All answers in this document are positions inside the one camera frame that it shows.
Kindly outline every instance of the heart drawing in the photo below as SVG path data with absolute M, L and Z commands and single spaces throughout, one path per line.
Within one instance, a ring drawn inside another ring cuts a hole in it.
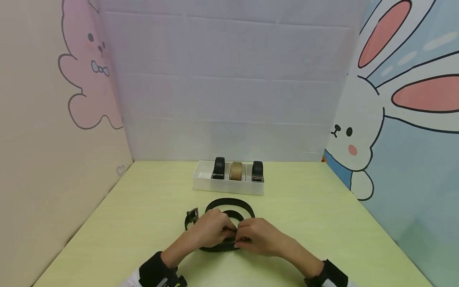
M 116 168 L 116 173 L 121 176 L 124 174 L 124 164 L 123 165 L 120 165 Z

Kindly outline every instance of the wrist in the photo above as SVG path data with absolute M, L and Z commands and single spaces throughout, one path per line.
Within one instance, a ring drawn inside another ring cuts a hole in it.
M 180 237 L 161 253 L 161 260 L 169 268 L 176 268 L 186 256 L 197 249 L 193 236 L 185 231 Z
M 312 255 L 307 249 L 292 239 L 282 253 L 282 258 L 295 266 L 306 279 L 320 275 L 324 269 L 324 262 Z

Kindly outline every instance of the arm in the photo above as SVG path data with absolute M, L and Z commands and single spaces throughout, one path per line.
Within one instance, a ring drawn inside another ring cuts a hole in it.
M 168 286 L 186 286 L 185 279 L 176 275 L 180 262 L 196 249 L 213 247 L 225 238 L 233 237 L 233 230 L 236 230 L 236 226 L 226 214 L 219 209 L 209 210 L 166 250 L 157 252 L 119 287 L 162 287 L 166 282 Z
M 280 232 L 262 218 L 246 219 L 239 223 L 235 247 L 287 260 L 301 272 L 309 286 L 355 287 L 330 261 L 319 260 L 295 239 Z

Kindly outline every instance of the rolled belt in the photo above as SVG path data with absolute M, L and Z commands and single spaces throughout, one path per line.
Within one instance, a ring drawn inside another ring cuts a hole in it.
M 220 205 L 235 205 L 235 206 L 242 207 L 243 209 L 247 210 L 247 212 L 250 214 L 252 218 L 255 217 L 252 207 L 245 201 L 237 199 L 237 198 L 216 199 L 212 201 L 211 203 L 209 203 L 209 205 L 207 205 L 206 212 Z M 238 221 L 244 220 L 244 217 L 237 211 L 225 210 L 223 211 L 223 213 L 227 214 L 228 217 L 237 219 Z M 199 219 L 199 214 L 198 214 L 197 208 L 187 212 L 186 217 L 185 217 L 185 230 L 188 230 L 189 223 L 193 222 L 193 224 L 195 224 L 198 219 Z M 233 250 L 239 249 L 239 248 L 234 248 L 234 243 L 235 243 L 235 237 L 233 236 L 231 238 L 226 238 L 222 243 L 214 247 L 210 247 L 210 248 L 202 247 L 200 249 L 206 252 L 225 252 L 225 251 L 233 251 Z

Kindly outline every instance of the plastic organizer tray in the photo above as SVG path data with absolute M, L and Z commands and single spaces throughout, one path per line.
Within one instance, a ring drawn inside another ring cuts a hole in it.
M 242 180 L 230 180 L 231 164 L 232 162 L 225 162 L 224 179 L 216 180 L 211 178 L 214 161 L 199 161 L 193 174 L 193 189 L 263 195 L 264 182 L 252 181 L 252 164 L 242 164 Z

